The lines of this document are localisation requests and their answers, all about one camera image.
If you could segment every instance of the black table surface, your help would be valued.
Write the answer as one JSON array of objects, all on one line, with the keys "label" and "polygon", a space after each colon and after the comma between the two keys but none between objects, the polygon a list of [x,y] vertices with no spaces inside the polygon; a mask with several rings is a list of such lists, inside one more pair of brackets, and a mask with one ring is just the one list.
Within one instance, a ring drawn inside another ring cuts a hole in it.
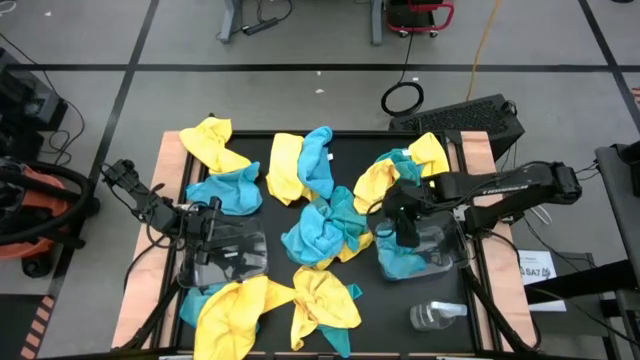
[{"label": "black table surface", "polygon": [[[343,185],[353,190],[358,178],[375,159],[392,148],[406,148],[415,135],[362,136],[336,133],[329,149],[334,158],[331,171],[336,186]],[[269,169],[269,158],[273,134],[234,134],[227,147],[260,162],[260,175],[256,184],[264,202],[252,216],[262,220],[269,257],[268,276],[280,284],[293,287],[293,274],[300,268],[291,261],[280,235],[287,232],[300,219],[306,200],[299,200],[285,207],[267,190],[265,176]],[[357,284],[363,295],[355,300],[362,323],[349,329],[352,352],[473,352],[473,336],[470,319],[458,318],[450,327],[430,332],[415,331],[409,320],[409,309],[420,302],[440,300],[467,303],[463,279],[459,271],[451,270],[441,276],[423,277],[400,282],[389,282],[382,276],[377,261],[375,244],[361,252],[351,261],[342,264],[335,260],[327,270],[344,285]],[[276,308],[259,319],[254,351],[291,351],[290,332],[294,304]],[[180,324],[177,345],[193,348],[195,329],[186,323]],[[304,338],[303,352],[334,352],[320,331]]]}]

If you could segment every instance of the blue towel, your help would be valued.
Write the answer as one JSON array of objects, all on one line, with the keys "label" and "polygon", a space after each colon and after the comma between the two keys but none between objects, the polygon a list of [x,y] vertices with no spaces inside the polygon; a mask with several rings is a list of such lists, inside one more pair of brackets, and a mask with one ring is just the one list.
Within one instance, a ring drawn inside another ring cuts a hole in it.
[{"label": "blue towel", "polygon": [[340,253],[344,242],[358,250],[358,236],[368,231],[367,218],[353,207],[353,194],[338,186],[331,195],[331,205],[318,198],[307,205],[298,222],[280,240],[289,258],[301,265],[314,266]]},{"label": "blue towel", "polygon": [[[356,284],[347,285],[347,290],[353,300],[362,295],[362,290]],[[348,329],[339,329],[326,325],[318,325],[318,330],[322,331],[322,335],[327,338],[327,341],[333,346],[333,348],[343,358],[348,358],[351,355],[351,342],[349,341]]]},{"label": "blue towel", "polygon": [[187,324],[194,328],[198,326],[198,316],[204,307],[204,304],[215,293],[220,291],[226,284],[214,284],[209,286],[204,293],[198,288],[191,288],[185,296],[182,306],[180,307],[180,317]]},{"label": "blue towel", "polygon": [[376,162],[390,158],[396,166],[396,170],[400,173],[401,179],[411,180],[416,185],[420,185],[420,174],[422,174],[424,165],[417,165],[409,156],[404,155],[403,151],[404,149],[393,149],[386,154],[380,155]]},{"label": "blue towel", "polygon": [[416,254],[416,249],[396,244],[396,233],[391,230],[376,228],[376,246],[378,247],[378,261],[382,265],[385,277],[389,280],[402,280],[412,277],[427,269],[427,262]]},{"label": "blue towel", "polygon": [[280,237],[292,261],[314,266],[318,261],[340,253],[344,236],[340,229],[329,222],[331,213],[329,204],[323,198],[312,201],[302,209],[300,222]]},{"label": "blue towel", "polygon": [[222,201],[225,215],[249,215],[262,205],[262,196],[254,183],[260,163],[228,174],[211,175],[204,182],[187,186],[187,200],[209,203],[212,196]]},{"label": "blue towel", "polygon": [[319,127],[304,138],[298,159],[298,178],[309,189],[329,199],[333,192],[333,177],[329,166],[327,144],[333,137],[328,126]]},{"label": "blue towel", "polygon": [[331,223],[342,231],[344,241],[351,251],[357,251],[358,236],[368,231],[367,217],[358,214],[353,207],[353,194],[344,186],[338,186],[331,194]]}]

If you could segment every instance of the yellow cable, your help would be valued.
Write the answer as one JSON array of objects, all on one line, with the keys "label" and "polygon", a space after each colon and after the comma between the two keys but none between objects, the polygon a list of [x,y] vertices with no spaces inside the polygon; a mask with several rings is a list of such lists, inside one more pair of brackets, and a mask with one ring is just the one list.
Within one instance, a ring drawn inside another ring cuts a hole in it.
[{"label": "yellow cable", "polygon": [[500,3],[502,0],[496,0],[493,5],[493,10],[491,10],[491,15],[489,16],[489,21],[487,22],[487,26],[484,28],[484,32],[482,33],[482,39],[480,39],[480,44],[478,44],[478,50],[476,50],[476,57],[473,59],[473,67],[471,68],[471,81],[469,82],[469,90],[467,91],[467,101],[471,98],[471,93],[473,92],[473,84],[476,80],[476,68],[478,67],[478,62],[480,61],[480,52],[482,51],[482,47],[484,46],[487,37],[489,36],[489,29],[491,29],[491,24],[493,24],[493,19],[498,12],[498,8],[500,7]]}]

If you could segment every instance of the metal stand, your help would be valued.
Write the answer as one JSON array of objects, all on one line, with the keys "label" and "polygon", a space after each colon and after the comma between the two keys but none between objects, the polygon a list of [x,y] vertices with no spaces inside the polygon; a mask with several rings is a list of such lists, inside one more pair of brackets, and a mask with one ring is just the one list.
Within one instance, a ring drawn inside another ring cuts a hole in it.
[{"label": "metal stand", "polygon": [[228,44],[236,20],[238,20],[240,14],[242,14],[242,0],[224,0],[224,3],[227,9],[224,12],[224,21],[222,22],[222,29],[220,30],[218,40],[223,44]]},{"label": "metal stand", "polygon": [[382,45],[382,0],[371,0],[371,44]]}]

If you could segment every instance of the clear plastic bottle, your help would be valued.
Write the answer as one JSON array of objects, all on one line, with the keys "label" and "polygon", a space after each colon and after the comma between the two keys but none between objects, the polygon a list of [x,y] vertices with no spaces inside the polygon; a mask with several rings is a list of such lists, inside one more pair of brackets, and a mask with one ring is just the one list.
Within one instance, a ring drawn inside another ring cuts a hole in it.
[{"label": "clear plastic bottle", "polygon": [[440,301],[428,301],[411,308],[409,317],[418,331],[441,330],[456,320],[456,316],[467,316],[467,306]]}]

